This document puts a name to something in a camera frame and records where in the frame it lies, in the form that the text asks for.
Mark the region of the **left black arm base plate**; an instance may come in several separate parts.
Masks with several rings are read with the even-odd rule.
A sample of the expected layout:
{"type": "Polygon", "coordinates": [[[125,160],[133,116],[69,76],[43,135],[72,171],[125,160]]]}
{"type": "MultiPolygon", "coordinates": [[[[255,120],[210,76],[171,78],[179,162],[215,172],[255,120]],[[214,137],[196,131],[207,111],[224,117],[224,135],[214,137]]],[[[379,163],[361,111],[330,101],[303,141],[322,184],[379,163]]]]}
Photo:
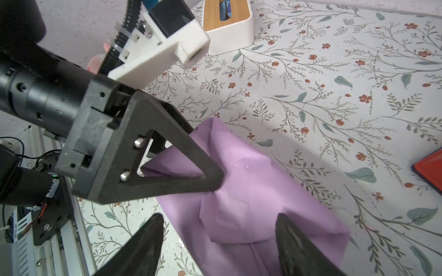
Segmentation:
{"type": "Polygon", "coordinates": [[[32,225],[33,243],[41,246],[50,240],[73,217],[73,206],[66,180],[63,176],[50,173],[53,187],[48,192],[49,198],[43,202],[45,211],[32,215],[36,219],[32,225]]]}

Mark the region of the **pink wrapping paper sheet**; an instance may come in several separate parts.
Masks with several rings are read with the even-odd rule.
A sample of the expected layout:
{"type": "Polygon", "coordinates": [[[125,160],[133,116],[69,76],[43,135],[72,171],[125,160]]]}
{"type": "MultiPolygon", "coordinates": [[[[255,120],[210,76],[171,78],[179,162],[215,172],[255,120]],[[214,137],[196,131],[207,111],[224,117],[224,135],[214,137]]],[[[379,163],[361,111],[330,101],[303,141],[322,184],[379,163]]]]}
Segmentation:
{"type": "Polygon", "coordinates": [[[275,161],[246,143],[218,118],[191,138],[224,172],[214,192],[157,197],[205,276],[279,276],[276,222],[283,213],[338,266],[350,231],[275,161]]]}

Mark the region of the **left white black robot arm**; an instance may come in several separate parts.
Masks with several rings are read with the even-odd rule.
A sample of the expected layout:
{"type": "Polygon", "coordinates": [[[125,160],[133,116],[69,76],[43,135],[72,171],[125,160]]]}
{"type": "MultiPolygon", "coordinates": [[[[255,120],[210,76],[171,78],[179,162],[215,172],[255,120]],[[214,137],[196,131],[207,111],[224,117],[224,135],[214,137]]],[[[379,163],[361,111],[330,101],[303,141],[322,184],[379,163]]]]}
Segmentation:
{"type": "Polygon", "coordinates": [[[184,1],[128,1],[98,73],[39,46],[35,1],[1,2],[1,110],[63,149],[55,172],[73,194],[109,204],[218,190],[222,169],[172,104],[144,92],[170,66],[191,68],[210,39],[184,1]]]}

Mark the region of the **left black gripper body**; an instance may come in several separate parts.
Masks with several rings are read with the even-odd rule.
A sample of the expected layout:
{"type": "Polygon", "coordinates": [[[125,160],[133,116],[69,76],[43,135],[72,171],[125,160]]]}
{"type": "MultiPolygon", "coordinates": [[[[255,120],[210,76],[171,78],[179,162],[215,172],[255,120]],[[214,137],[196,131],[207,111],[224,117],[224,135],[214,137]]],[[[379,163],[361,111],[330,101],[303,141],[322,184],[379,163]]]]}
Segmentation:
{"type": "Polygon", "coordinates": [[[75,178],[84,160],[92,163],[99,154],[105,130],[118,129],[136,91],[104,75],[92,78],[56,164],[56,173],[75,178]]]}

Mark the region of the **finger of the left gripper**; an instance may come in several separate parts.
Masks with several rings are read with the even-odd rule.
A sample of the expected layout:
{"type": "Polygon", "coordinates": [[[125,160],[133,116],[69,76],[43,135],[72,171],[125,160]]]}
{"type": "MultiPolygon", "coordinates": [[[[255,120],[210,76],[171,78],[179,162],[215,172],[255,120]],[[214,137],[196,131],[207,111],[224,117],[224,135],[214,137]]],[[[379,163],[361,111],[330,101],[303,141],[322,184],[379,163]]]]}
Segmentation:
{"type": "Polygon", "coordinates": [[[118,129],[105,130],[99,145],[99,154],[91,164],[83,162],[76,175],[73,193],[99,204],[129,201],[146,197],[178,193],[211,192],[223,181],[222,169],[193,141],[184,154],[198,168],[189,176],[155,173],[142,177],[137,170],[153,140],[152,108],[159,107],[158,100],[142,91],[132,96],[118,129]]]}
{"type": "Polygon", "coordinates": [[[153,114],[149,115],[149,119],[152,119],[153,142],[148,150],[148,157],[153,158],[166,150],[167,142],[184,150],[186,154],[193,146],[189,136],[193,128],[172,104],[164,101],[159,101],[158,104],[159,107],[152,108],[153,114]]]}

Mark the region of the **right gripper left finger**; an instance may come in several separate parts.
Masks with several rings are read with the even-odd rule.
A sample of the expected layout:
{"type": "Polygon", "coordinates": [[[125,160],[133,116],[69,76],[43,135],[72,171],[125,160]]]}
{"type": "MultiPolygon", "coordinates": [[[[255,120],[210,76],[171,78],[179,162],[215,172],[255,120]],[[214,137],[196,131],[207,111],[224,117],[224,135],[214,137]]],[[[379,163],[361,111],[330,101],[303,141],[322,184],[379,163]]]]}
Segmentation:
{"type": "Polygon", "coordinates": [[[95,275],[154,276],[163,244],[163,224],[163,216],[153,214],[95,275]]]}

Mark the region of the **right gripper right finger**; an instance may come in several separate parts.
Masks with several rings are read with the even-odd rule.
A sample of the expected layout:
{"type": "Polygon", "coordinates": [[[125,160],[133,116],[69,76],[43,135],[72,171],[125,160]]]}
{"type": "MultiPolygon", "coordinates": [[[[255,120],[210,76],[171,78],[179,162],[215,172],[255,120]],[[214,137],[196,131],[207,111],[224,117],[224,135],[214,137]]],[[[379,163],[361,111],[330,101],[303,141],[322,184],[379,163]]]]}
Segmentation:
{"type": "Polygon", "coordinates": [[[335,218],[279,213],[276,243],[284,276],[345,274],[339,265],[347,245],[347,227],[335,218]]]}

